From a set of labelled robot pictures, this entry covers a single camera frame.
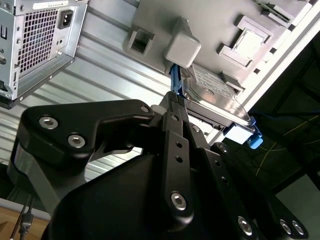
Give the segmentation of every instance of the cable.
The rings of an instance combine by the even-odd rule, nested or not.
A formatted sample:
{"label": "cable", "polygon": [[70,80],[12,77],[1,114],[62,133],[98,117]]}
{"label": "cable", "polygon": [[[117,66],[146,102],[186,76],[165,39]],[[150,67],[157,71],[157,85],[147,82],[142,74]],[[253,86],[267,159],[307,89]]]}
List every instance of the cable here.
{"label": "cable", "polygon": [[316,119],[317,117],[319,117],[319,115],[314,116],[313,118],[310,118],[308,121],[305,121],[305,122],[301,123],[299,126],[296,126],[295,128],[293,128],[293,129],[291,129],[290,131],[286,132],[283,136],[288,135],[289,133],[293,132],[294,130],[296,130],[296,129],[300,128],[300,127],[302,127],[303,125],[305,125],[305,124],[308,123],[309,121],[312,121],[313,119]]}
{"label": "cable", "polygon": [[20,224],[21,219],[22,219],[22,215],[25,213],[25,210],[26,210],[27,204],[28,204],[29,201],[30,201],[30,198],[31,198],[31,196],[29,195],[28,198],[27,198],[27,200],[26,200],[26,202],[25,202],[25,204],[23,205],[23,208],[22,208],[22,210],[21,210],[21,212],[20,212],[20,214],[19,214],[19,217],[18,217],[18,219],[17,219],[17,221],[16,221],[16,223],[15,223],[15,225],[14,225],[13,231],[12,231],[12,233],[11,233],[10,240],[14,240],[14,238],[15,238],[15,235],[16,235],[16,233],[17,233],[19,224]]}
{"label": "cable", "polygon": [[258,170],[257,170],[256,173],[255,173],[256,176],[258,176],[258,173],[259,173],[259,171],[260,171],[260,169],[261,169],[262,164],[264,164],[264,161],[266,160],[268,154],[272,151],[272,149],[274,148],[274,146],[275,146],[276,144],[277,144],[277,142],[275,142],[275,143],[271,146],[271,148],[266,152],[266,154],[264,155],[264,158],[262,159],[262,162],[260,163],[260,166],[259,166]]}
{"label": "cable", "polygon": [[29,203],[29,206],[28,206],[28,211],[27,211],[28,214],[31,214],[31,210],[32,210],[32,207],[33,207],[33,205],[34,205],[34,201],[35,201],[35,198],[32,197],[32,198],[31,198],[31,201],[30,201],[30,203]]}
{"label": "cable", "polygon": [[[265,150],[265,151],[269,151],[269,149],[266,149],[262,146],[260,146],[259,148],[262,150]],[[277,152],[277,151],[282,151],[282,150],[286,150],[286,149],[287,149],[286,147],[283,147],[283,148],[273,149],[273,150],[271,150],[271,152]]]}
{"label": "cable", "polygon": [[[293,132],[294,130],[296,130],[296,129],[300,128],[300,127],[302,127],[303,125],[305,125],[305,124],[308,123],[309,121],[312,121],[313,119],[316,119],[317,117],[319,117],[319,116],[318,116],[318,115],[317,115],[317,116],[314,116],[314,117],[312,117],[311,119],[309,119],[308,121],[305,121],[305,122],[301,123],[300,125],[296,126],[295,128],[287,131],[283,136],[288,135],[289,133]],[[276,146],[276,144],[277,144],[277,142],[274,142],[274,144],[271,146],[271,148],[270,148],[270,149],[266,152],[266,154],[264,155],[264,158],[262,159],[262,162],[260,163],[260,166],[259,166],[258,170],[257,170],[256,173],[255,173],[256,176],[258,176],[258,173],[259,173],[259,171],[260,171],[260,168],[261,168],[262,164],[264,164],[264,162],[265,162],[268,154],[272,151],[272,149]]]}
{"label": "cable", "polygon": [[309,145],[309,144],[314,144],[320,142],[320,139],[314,140],[314,141],[310,141],[310,142],[305,142],[303,145]]}
{"label": "cable", "polygon": [[[303,120],[303,121],[307,121],[307,122],[310,122],[310,120],[308,120],[308,119],[305,119],[305,118],[303,118],[303,117],[301,117],[301,116],[298,116],[298,115],[288,115],[288,116],[272,116],[272,113],[271,113],[271,115],[268,115],[268,114],[266,114],[266,113],[263,113],[263,112],[259,112],[259,111],[257,111],[257,112],[251,112],[251,114],[253,115],[253,116],[255,116],[255,115],[261,115],[261,116],[264,116],[264,117],[266,117],[266,118],[268,118],[268,119],[272,119],[272,120],[287,120],[287,119],[292,119],[292,118],[297,118],[297,119],[301,119],[301,120]],[[316,125],[316,126],[319,126],[319,124],[316,124],[316,123],[313,123],[313,122],[310,122],[312,125]]]}

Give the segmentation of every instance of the hex bolt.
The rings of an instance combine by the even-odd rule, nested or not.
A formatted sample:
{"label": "hex bolt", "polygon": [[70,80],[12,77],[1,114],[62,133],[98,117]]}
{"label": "hex bolt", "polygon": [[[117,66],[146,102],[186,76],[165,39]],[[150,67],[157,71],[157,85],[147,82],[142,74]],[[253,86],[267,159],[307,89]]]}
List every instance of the hex bolt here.
{"label": "hex bolt", "polygon": [[53,117],[49,117],[49,116],[41,117],[39,119],[39,124],[44,129],[48,129],[48,130],[55,129],[59,125],[57,120],[55,120]]}
{"label": "hex bolt", "polygon": [[144,111],[145,113],[149,112],[149,109],[146,106],[141,106],[141,110]]}
{"label": "hex bolt", "polygon": [[200,128],[198,128],[196,125],[193,125],[192,128],[193,128],[193,130],[195,130],[197,133],[200,132]]}
{"label": "hex bolt", "polygon": [[71,147],[74,147],[76,149],[80,149],[86,144],[85,139],[82,136],[76,134],[70,135],[68,137],[68,142]]}
{"label": "hex bolt", "polygon": [[243,218],[242,216],[239,216],[238,217],[238,224],[239,224],[239,227],[241,228],[241,230],[246,235],[248,235],[248,236],[252,235],[252,228],[245,218]]}
{"label": "hex bolt", "polygon": [[296,222],[296,221],[292,221],[292,224],[295,228],[295,230],[300,234],[300,235],[304,235],[305,232],[304,230],[302,229],[302,227],[300,227],[300,225]]}
{"label": "hex bolt", "polygon": [[175,206],[175,208],[178,209],[179,211],[186,210],[187,202],[181,194],[179,194],[177,192],[172,193],[171,194],[171,201],[172,201],[173,205]]}
{"label": "hex bolt", "polygon": [[283,229],[286,231],[287,234],[289,234],[289,235],[292,234],[290,227],[288,226],[288,224],[285,221],[280,220],[280,224],[283,227]]}

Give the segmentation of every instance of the ventilation grille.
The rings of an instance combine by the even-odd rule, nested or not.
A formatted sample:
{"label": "ventilation grille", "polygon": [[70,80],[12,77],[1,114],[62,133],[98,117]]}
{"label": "ventilation grille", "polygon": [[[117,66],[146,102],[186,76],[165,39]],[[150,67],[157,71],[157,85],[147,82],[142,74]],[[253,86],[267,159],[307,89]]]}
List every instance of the ventilation grille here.
{"label": "ventilation grille", "polygon": [[58,11],[50,9],[24,16],[22,49],[19,50],[20,73],[42,65],[50,57]]}

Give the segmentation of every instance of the corrugated metal surface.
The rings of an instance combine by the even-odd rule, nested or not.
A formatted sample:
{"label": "corrugated metal surface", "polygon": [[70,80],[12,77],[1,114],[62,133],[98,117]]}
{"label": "corrugated metal surface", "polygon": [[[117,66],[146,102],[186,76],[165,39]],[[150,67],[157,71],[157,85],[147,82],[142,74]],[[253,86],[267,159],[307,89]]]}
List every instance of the corrugated metal surface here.
{"label": "corrugated metal surface", "polygon": [[[122,45],[137,0],[91,0],[75,62],[11,110],[0,109],[0,161],[8,164],[23,111],[31,106],[140,99],[158,104],[170,79],[125,56]],[[86,178],[137,156],[139,149],[89,163]]]}

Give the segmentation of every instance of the blue latch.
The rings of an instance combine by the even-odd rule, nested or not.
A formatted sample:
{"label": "blue latch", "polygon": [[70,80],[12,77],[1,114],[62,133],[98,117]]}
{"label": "blue latch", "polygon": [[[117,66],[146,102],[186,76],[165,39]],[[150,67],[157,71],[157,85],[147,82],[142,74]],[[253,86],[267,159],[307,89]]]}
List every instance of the blue latch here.
{"label": "blue latch", "polygon": [[171,75],[171,91],[176,93],[178,96],[183,96],[182,94],[182,82],[180,67],[174,64],[170,71]]}
{"label": "blue latch", "polygon": [[262,139],[262,133],[259,131],[259,129],[256,126],[255,118],[253,116],[251,116],[250,118],[252,122],[251,129],[253,131],[253,135],[249,137],[249,139],[247,140],[247,143],[250,148],[257,149],[264,142],[264,140]]}

